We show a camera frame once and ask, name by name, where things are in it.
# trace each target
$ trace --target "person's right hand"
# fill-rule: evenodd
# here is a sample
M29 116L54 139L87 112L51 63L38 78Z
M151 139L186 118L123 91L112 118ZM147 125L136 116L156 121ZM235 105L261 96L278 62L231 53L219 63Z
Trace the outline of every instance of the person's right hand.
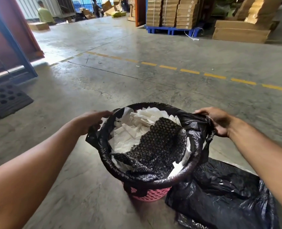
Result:
M217 135L221 137L229 137L228 129L230 127L230 123L233 119L235 119L234 116L215 107L201 108L196 110L194 113L209 116L213 120L214 126L217 130Z

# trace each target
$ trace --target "gray block with holes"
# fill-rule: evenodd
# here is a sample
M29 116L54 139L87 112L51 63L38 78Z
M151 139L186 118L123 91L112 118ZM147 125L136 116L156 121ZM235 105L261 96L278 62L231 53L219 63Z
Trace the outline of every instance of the gray block with holes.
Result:
M11 82L0 84L0 117L4 118L31 104L33 99Z

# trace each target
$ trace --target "blue plastic pallet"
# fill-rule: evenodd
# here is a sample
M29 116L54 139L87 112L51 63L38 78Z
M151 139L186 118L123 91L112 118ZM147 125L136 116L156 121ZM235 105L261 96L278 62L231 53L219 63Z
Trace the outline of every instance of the blue plastic pallet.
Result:
M196 28L193 28L191 30L187 30L187 29L177 29L176 27L164 27L164 26L147 26L146 27L146 30L148 31L148 33L152 33L154 34L155 33L155 30L167 30L168 31L168 35L174 35L174 32L175 31L188 31L189 32L189 37L197 37L197 34L199 32L199 30L201 30L200 27L196 27Z

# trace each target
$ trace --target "yellow-green shirt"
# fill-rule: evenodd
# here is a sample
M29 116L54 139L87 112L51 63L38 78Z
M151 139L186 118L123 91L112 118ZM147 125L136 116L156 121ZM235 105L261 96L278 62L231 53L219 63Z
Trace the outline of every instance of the yellow-green shirt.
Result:
M53 16L48 9L40 7L38 9L38 16L42 23L55 23Z

